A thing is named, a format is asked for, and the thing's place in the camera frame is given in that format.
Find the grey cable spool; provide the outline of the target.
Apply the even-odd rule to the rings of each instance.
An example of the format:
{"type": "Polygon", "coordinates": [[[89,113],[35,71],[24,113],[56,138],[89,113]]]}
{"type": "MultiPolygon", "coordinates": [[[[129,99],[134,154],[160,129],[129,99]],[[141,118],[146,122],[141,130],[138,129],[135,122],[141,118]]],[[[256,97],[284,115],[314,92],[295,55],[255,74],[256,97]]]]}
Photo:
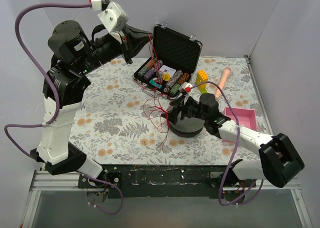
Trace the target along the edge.
{"type": "Polygon", "coordinates": [[[198,118],[185,117],[181,120],[181,114],[177,117],[177,122],[170,124],[170,131],[175,135],[183,138],[191,138],[197,136],[204,128],[204,120],[198,118]]]}

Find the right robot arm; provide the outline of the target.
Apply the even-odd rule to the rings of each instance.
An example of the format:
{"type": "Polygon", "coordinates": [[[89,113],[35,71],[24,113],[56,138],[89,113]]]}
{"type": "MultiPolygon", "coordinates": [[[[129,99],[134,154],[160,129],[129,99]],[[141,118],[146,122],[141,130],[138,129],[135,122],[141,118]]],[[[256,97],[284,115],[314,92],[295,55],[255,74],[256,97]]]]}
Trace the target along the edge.
{"type": "Polygon", "coordinates": [[[167,118],[177,124],[184,118],[204,121],[204,127],[211,135],[237,145],[259,156],[259,160],[237,160],[226,169],[221,181],[237,187],[244,180],[267,180],[282,188],[305,168],[302,158],[289,137],[285,134],[263,134],[237,125],[230,117],[219,111],[215,96],[206,93],[198,101],[181,96],[169,104],[167,118]]]}

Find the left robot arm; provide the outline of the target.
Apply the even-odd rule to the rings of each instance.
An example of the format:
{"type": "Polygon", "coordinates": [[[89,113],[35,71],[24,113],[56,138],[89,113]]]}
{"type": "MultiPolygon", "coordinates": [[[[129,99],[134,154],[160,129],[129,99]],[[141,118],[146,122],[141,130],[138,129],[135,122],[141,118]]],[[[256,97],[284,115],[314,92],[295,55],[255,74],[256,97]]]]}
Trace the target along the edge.
{"type": "Polygon", "coordinates": [[[58,116],[43,128],[40,143],[30,156],[44,163],[51,175],[79,172],[89,176],[95,188],[106,184],[103,167],[69,138],[75,114],[83,105],[84,91],[91,83],[86,75],[118,56],[131,64],[153,37],[151,32],[129,25],[120,34],[122,44],[110,34],[89,40],[78,22],[67,20],[58,24],[48,39],[53,56],[47,75],[53,88],[44,82],[44,120],[53,118],[56,111],[58,116]]]}

